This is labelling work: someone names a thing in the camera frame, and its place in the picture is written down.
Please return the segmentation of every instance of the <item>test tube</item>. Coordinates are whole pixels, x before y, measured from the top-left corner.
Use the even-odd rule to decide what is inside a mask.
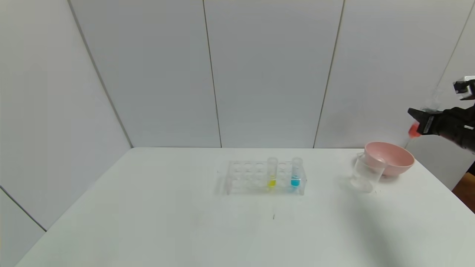
[[[269,179],[268,186],[276,186],[276,175],[277,175],[277,158],[268,158],[267,159],[267,177]]]
[[[293,187],[298,187],[300,185],[300,176],[302,175],[302,164],[304,161],[301,158],[292,159],[292,178],[290,184]]]

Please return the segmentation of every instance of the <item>pink bowl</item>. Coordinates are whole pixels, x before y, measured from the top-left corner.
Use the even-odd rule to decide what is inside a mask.
[[[372,158],[382,158],[386,161],[388,166],[383,174],[388,176],[404,173],[416,161],[409,151],[391,143],[371,142],[364,146],[364,151]]]

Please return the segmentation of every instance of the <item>white table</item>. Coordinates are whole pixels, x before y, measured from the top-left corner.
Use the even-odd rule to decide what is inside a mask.
[[[361,149],[134,148],[18,267],[473,266],[475,215],[422,165],[356,194]],[[229,160],[304,160],[304,196],[221,195]]]

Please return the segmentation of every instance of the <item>panel seam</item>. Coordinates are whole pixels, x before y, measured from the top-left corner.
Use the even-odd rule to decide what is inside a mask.
[[[127,142],[129,143],[130,148],[133,148],[132,142],[130,141],[129,135],[127,134],[124,124],[122,123],[122,120],[119,117],[119,114],[117,113],[117,110],[115,109],[114,103],[112,102],[111,96],[109,95],[109,92],[107,91],[107,88],[105,87],[104,80],[102,79],[101,74],[99,73],[99,69],[97,68],[97,65],[94,61],[94,58],[92,56],[91,50],[89,49],[89,46],[87,45],[86,37],[84,36],[83,30],[81,28],[81,25],[79,24],[79,20],[77,19],[76,12],[74,11],[73,4],[71,3],[71,0],[67,0],[69,4],[69,8],[71,9],[71,12],[73,13],[73,18],[74,21],[76,22],[77,29],[79,30],[79,34],[81,35],[81,39],[83,40],[84,46],[86,47],[87,53],[89,54],[89,58],[91,59],[92,65],[94,67],[95,73],[97,77],[99,78],[99,82],[102,85],[102,89],[105,92],[105,95],[107,96],[107,99],[109,100],[109,103],[111,104],[112,110],[114,111],[115,117],[119,121],[120,127],[122,128],[122,131],[127,139]]]
[[[320,122],[322,120],[323,105],[325,104],[325,98],[326,98],[326,94],[327,94],[327,91],[328,91],[328,84],[330,82],[330,74],[332,73],[332,67],[333,67],[333,61],[335,59],[335,52],[336,52],[336,46],[337,46],[337,43],[338,43],[338,37],[340,36],[340,28],[342,26],[343,11],[345,9],[345,2],[346,2],[346,0],[343,0],[342,12],[340,14],[340,21],[338,23],[338,29],[336,30],[335,45],[333,46],[332,61],[330,63],[330,69],[328,70],[328,77],[327,77],[327,83],[326,83],[326,86],[325,86],[325,93],[323,94],[322,107],[320,108],[320,116],[318,117],[317,130],[315,132],[315,138],[313,140],[313,143],[314,143],[313,148],[315,148],[315,144],[317,143],[318,128],[320,127]]]
[[[3,186],[0,185],[0,189],[5,193],[5,195],[7,195],[7,197],[9,197],[11,199],[11,201],[13,201],[13,203],[15,203],[32,221],[34,221],[43,231],[47,232],[47,230],[38,222],[35,220],[35,218],[33,218],[33,216],[31,216],[28,211],[26,211],[26,209],[24,209],[8,192],[5,188],[3,188]]]
[[[211,80],[213,81],[214,104],[216,106],[216,119],[218,121],[219,145],[222,148],[223,142],[221,141],[221,129],[219,127],[218,101],[216,100],[216,88],[214,85],[213,62],[211,61],[211,48],[209,47],[208,22],[206,21],[205,0],[203,0],[203,14],[205,16],[206,40],[208,41],[208,53],[209,53],[209,66],[211,67]]]

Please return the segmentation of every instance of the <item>clear glass cup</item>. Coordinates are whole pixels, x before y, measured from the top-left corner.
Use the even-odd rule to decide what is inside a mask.
[[[371,157],[366,153],[359,153],[353,167],[351,184],[358,190],[371,193],[379,182],[384,169],[388,164],[382,158]]]

